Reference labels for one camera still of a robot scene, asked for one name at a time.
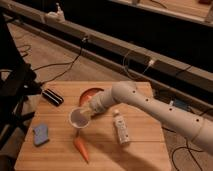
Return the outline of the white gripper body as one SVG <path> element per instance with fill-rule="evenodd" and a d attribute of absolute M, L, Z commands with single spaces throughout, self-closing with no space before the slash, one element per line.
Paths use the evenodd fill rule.
<path fill-rule="evenodd" d="M 89 106 L 95 114 L 101 114 L 110 108 L 111 101 L 104 91 L 100 91 L 89 100 Z"/>

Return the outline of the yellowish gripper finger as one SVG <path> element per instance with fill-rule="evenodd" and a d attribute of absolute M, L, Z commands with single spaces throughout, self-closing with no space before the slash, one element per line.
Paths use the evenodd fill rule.
<path fill-rule="evenodd" d="M 87 119 L 90 120 L 93 115 L 93 110 L 90 107 L 82 107 L 80 113 Z"/>

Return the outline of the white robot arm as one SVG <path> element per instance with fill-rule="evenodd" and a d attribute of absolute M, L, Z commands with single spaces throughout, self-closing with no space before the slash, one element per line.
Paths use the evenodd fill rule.
<path fill-rule="evenodd" d="M 80 113 L 90 119 L 120 103 L 146 112 L 213 156 L 213 121 L 147 97 L 132 81 L 113 83 L 111 88 L 96 93 L 80 108 Z"/>

